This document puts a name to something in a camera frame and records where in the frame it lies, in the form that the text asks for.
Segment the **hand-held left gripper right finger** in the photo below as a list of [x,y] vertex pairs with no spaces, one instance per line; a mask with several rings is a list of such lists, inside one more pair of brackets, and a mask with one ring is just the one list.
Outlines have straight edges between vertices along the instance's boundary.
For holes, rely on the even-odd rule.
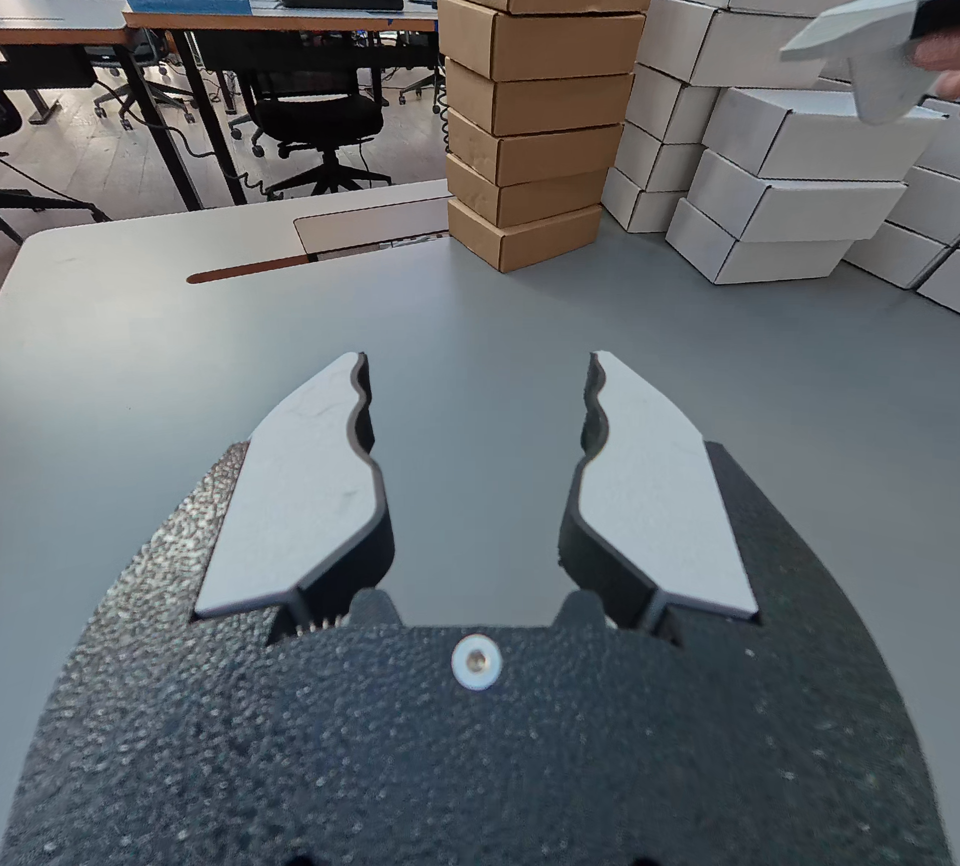
[[609,351],[590,354],[586,375],[561,567],[621,629],[657,632],[672,608],[753,620],[760,606],[702,432]]

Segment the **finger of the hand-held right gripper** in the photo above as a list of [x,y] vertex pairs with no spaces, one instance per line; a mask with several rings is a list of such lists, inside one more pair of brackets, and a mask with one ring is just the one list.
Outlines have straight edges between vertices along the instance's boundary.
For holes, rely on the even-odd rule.
[[870,125],[905,116],[937,80],[911,60],[920,39],[958,27],[958,0],[855,0],[827,9],[780,50],[785,62],[843,60]]

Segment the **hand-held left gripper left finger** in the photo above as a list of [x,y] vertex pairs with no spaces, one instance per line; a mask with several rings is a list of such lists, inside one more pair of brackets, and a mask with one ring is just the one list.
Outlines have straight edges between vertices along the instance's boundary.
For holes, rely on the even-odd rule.
[[395,560],[372,456],[368,356],[347,352],[278,403],[248,438],[194,620],[278,610],[274,636],[343,625]]

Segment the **person's right hand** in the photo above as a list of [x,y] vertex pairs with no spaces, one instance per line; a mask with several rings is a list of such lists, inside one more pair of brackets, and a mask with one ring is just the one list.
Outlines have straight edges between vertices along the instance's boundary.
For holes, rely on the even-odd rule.
[[920,39],[911,60],[918,68],[939,74],[934,85],[938,98],[959,99],[959,27],[930,33]]

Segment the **stack of white cardboard boxes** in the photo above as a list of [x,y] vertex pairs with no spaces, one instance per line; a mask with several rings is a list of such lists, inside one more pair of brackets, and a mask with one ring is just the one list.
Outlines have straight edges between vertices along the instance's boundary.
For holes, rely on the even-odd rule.
[[603,206],[712,284],[845,260],[958,311],[958,100],[870,125],[845,61],[780,58],[852,1],[652,0]]

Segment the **stack of brown cardboard boxes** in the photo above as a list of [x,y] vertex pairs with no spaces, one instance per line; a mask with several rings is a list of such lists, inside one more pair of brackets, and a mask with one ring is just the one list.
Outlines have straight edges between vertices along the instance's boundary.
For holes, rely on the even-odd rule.
[[651,0],[438,0],[448,231],[501,273],[594,242]]

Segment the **black office chair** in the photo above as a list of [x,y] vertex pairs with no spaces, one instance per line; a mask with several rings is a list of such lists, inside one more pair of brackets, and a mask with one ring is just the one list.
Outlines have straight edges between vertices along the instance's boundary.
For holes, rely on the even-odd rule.
[[247,111],[257,128],[277,144],[278,155],[314,150],[321,163],[305,172],[263,188],[269,200],[282,199],[285,190],[311,186],[312,195],[360,190],[368,184],[390,186],[392,178],[340,162],[338,151],[363,144],[383,129],[380,73],[374,72],[372,96],[361,91],[356,70],[296,71],[291,73],[243,70],[237,80]]

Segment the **wooden desk with black legs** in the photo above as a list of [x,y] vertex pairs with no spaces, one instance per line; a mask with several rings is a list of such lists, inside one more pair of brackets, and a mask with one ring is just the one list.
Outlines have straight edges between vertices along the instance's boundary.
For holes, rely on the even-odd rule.
[[126,3],[126,23],[133,28],[168,32],[181,57],[212,155],[235,205],[245,205],[251,188],[234,164],[234,154],[193,57],[212,71],[356,70],[361,91],[373,96],[375,71],[431,68],[440,85],[442,56],[439,17],[434,10],[253,8],[248,16],[138,13]]

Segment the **grey desk with black legs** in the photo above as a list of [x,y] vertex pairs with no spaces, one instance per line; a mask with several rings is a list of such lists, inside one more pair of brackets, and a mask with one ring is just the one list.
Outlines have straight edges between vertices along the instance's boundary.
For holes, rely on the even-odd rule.
[[136,29],[126,0],[1,0],[2,90],[60,90],[93,85],[79,59],[87,47],[109,47],[150,128],[153,141],[186,209],[203,204],[133,58]]

